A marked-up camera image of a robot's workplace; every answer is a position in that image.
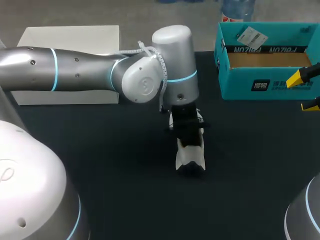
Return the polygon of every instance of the water bottle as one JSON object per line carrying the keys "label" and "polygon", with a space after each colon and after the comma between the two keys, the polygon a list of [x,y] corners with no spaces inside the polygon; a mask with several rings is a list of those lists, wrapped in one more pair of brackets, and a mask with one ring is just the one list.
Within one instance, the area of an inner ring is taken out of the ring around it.
{"label": "water bottle", "polygon": [[256,0],[223,0],[221,22],[250,22]]}

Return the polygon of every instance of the gray floor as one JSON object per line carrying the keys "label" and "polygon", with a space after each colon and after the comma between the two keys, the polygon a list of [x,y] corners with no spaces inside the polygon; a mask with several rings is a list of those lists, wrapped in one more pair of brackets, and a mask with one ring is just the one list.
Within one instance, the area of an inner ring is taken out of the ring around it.
{"label": "gray floor", "polygon": [[[320,0],[257,0],[255,21],[320,22]],[[0,38],[17,45],[27,27],[119,25],[122,49],[151,43],[157,29],[184,24],[197,51],[213,50],[220,4],[160,4],[155,0],[0,0]]]}

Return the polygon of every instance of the robotic arm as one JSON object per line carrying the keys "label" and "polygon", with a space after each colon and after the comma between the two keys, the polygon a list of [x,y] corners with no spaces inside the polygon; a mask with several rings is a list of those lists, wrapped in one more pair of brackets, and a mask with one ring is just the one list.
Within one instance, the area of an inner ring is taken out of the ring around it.
{"label": "robotic arm", "polygon": [[134,103],[159,93],[161,111],[170,111],[169,130],[177,138],[176,169],[206,169],[191,31],[165,27],[152,42],[153,47],[114,55],[40,47],[0,51],[0,240],[88,240],[91,235],[62,162],[27,132],[3,91],[110,90]]}

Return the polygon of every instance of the blue light strip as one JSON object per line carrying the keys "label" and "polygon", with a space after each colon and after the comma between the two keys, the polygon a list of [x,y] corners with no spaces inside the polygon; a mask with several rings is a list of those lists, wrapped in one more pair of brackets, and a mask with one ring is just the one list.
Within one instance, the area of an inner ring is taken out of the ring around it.
{"label": "blue light strip", "polygon": [[116,61],[112,66],[111,73],[110,73],[110,84],[111,84],[111,87],[113,88],[113,90],[116,90],[116,89],[112,83],[112,74],[114,73],[115,67],[125,59],[128,59],[128,57]]}
{"label": "blue light strip", "polygon": [[168,80],[168,83],[182,82],[182,81],[185,81],[185,80],[193,78],[196,74],[197,74],[197,70],[195,70],[195,72],[192,73],[190,76],[187,76],[187,77],[184,77],[184,78],[180,78],[180,79]]}
{"label": "blue light strip", "polygon": [[72,236],[75,234],[75,231],[78,227],[78,224],[79,224],[79,220],[80,220],[80,215],[81,215],[81,201],[80,201],[80,196],[78,195],[78,198],[79,198],[79,214],[78,214],[78,218],[75,222],[75,225],[74,225],[74,228],[72,230],[72,232],[70,233],[69,237],[66,239],[66,240],[70,240],[72,238]]}
{"label": "blue light strip", "polygon": [[53,92],[58,84],[58,59],[57,59],[57,55],[56,55],[56,51],[53,48],[50,48],[53,54],[53,58],[54,58],[54,66],[55,66],[55,75],[54,75],[54,84],[53,87],[51,89],[51,92]]}
{"label": "blue light strip", "polygon": [[311,184],[311,182],[313,181],[313,179],[309,182],[308,187],[306,188],[306,191],[305,191],[305,204],[306,204],[306,210],[307,210],[307,212],[308,212],[308,214],[309,214],[309,217],[310,217],[310,219],[311,219],[311,222],[313,223],[315,229],[316,229],[316,230],[318,231],[318,233],[320,234],[320,228],[318,227],[318,225],[317,225],[314,217],[313,217],[312,214],[311,214],[310,207],[309,207],[309,201],[308,201],[308,191],[309,191],[309,187],[310,187],[310,184]]}

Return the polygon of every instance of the white cable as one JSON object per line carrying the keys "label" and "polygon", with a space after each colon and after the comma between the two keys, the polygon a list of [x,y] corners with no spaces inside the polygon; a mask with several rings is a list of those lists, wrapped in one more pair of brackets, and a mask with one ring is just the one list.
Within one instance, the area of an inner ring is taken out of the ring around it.
{"label": "white cable", "polygon": [[168,84],[168,73],[167,73],[167,67],[166,67],[166,63],[165,60],[163,59],[163,57],[161,56],[160,52],[154,48],[153,46],[145,46],[145,44],[141,41],[138,41],[139,47],[140,49],[136,49],[136,50],[123,50],[120,51],[119,54],[139,54],[139,53],[143,53],[146,52],[148,54],[149,57],[152,57],[152,54],[150,52],[153,52],[156,57],[158,58],[158,61],[161,64],[161,68],[163,71],[163,85],[160,91],[160,99],[159,99],[159,104],[160,104],[160,111],[164,108],[164,94],[165,91],[167,89],[167,84]]}

